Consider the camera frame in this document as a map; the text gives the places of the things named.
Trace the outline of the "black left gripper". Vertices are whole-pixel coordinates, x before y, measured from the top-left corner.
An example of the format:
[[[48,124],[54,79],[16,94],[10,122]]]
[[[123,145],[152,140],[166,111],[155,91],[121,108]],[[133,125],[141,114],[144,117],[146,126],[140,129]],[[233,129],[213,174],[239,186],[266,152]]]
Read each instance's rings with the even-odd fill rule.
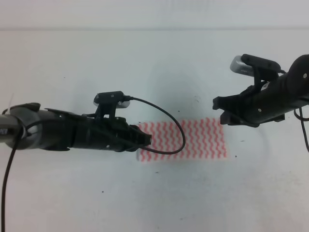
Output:
[[[151,144],[151,135],[137,125],[128,125],[123,117],[95,119],[72,114],[70,120],[73,124],[70,148],[134,152]]]

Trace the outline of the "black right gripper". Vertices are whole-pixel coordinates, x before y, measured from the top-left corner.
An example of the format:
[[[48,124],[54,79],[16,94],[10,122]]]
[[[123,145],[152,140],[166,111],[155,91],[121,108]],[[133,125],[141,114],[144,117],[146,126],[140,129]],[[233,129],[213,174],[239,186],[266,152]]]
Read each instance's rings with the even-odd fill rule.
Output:
[[[254,91],[248,87],[239,95],[216,97],[213,99],[213,110],[222,109],[220,124],[229,126],[246,125],[258,127],[270,121],[282,121],[290,111],[290,90],[286,81],[264,83]]]

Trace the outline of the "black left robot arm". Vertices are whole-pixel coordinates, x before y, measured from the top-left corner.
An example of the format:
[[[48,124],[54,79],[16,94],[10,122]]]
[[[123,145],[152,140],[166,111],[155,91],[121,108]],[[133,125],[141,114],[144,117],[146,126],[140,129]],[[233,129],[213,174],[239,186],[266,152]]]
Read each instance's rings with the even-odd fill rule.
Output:
[[[151,144],[151,135],[125,118],[40,109],[36,102],[13,106],[0,116],[0,141],[18,150],[69,151],[72,148],[134,152]]]

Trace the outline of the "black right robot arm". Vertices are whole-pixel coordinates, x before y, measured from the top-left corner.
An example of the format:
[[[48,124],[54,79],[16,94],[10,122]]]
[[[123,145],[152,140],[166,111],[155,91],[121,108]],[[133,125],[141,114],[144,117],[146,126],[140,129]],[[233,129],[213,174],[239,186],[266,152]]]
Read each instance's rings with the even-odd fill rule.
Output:
[[[221,109],[220,123],[257,128],[280,122],[285,114],[309,103],[309,57],[297,58],[285,72],[271,60],[248,54],[236,56],[230,70],[254,78],[254,84],[240,94],[216,97],[214,110]]]

